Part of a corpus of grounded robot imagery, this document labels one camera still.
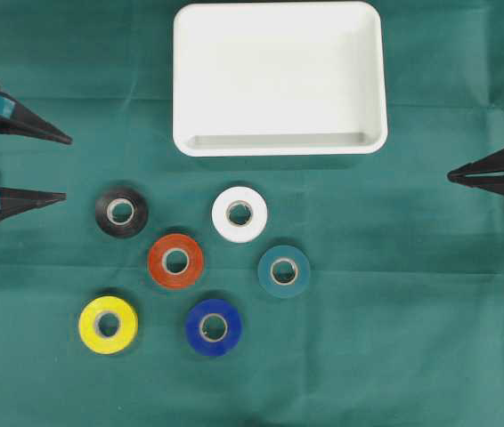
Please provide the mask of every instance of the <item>white tape roll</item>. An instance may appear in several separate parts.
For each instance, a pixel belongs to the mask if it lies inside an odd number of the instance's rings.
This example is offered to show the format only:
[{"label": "white tape roll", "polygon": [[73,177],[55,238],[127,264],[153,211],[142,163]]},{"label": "white tape roll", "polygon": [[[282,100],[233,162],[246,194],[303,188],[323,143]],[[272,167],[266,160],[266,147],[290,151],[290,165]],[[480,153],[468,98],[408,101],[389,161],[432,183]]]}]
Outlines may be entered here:
[{"label": "white tape roll", "polygon": [[[230,219],[231,210],[245,206],[250,213],[247,222],[239,225]],[[223,191],[213,204],[213,223],[220,235],[234,243],[245,243],[257,238],[268,221],[266,202],[248,187],[232,187]]]}]

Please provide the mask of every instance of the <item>yellow tape roll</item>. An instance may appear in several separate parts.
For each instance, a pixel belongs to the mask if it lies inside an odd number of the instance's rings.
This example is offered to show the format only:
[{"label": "yellow tape roll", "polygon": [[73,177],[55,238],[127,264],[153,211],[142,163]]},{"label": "yellow tape roll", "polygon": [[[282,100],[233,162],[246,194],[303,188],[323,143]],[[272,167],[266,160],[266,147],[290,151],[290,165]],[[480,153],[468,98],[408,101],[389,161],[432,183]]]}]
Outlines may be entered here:
[{"label": "yellow tape roll", "polygon": [[[119,320],[118,331],[112,336],[100,332],[100,319],[113,314]],[[115,296],[96,298],[85,306],[78,321],[80,338],[87,348],[100,354],[122,351],[137,335],[137,314],[124,300]]]}]

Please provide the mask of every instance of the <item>black tape roll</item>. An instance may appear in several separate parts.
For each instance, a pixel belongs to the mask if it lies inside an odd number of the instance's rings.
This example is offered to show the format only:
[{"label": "black tape roll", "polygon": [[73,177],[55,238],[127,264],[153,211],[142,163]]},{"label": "black tape roll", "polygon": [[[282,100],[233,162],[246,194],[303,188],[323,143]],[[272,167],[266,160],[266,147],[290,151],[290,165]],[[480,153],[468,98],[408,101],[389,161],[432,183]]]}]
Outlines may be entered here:
[{"label": "black tape roll", "polygon": [[[111,216],[111,206],[130,204],[132,214],[124,222],[116,222]],[[95,202],[95,220],[100,228],[114,238],[131,238],[147,224],[149,208],[145,199],[134,189],[116,187],[103,193]]]}]

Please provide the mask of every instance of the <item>blue tape roll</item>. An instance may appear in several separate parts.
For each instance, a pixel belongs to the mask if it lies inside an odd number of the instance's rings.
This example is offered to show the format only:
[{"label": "blue tape roll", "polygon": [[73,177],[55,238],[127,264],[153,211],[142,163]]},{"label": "blue tape roll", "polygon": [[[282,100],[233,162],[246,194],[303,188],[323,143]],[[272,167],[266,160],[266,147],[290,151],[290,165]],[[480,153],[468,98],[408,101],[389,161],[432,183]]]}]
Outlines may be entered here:
[{"label": "blue tape roll", "polygon": [[[280,284],[272,274],[272,266],[279,261],[294,266],[295,278],[286,285]],[[310,266],[302,251],[293,246],[275,246],[268,250],[258,264],[260,285],[269,294],[278,298],[292,298],[301,294],[309,285]]]},{"label": "blue tape roll", "polygon": [[[218,341],[210,341],[201,332],[201,323],[210,314],[217,314],[226,322],[226,332]],[[242,322],[240,314],[224,300],[205,300],[195,305],[187,316],[184,325],[187,340],[200,354],[216,358],[230,351],[240,339]]]}]

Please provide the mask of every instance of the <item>plastic tray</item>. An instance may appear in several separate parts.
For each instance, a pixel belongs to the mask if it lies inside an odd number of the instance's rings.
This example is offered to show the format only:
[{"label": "plastic tray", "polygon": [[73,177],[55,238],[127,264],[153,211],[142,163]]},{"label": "plastic tray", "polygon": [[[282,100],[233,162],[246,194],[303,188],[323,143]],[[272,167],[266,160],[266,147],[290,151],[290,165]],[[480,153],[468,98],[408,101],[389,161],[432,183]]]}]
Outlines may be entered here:
[{"label": "plastic tray", "polygon": [[380,18],[361,2],[190,4],[175,17],[189,156],[370,153],[386,140]]}]

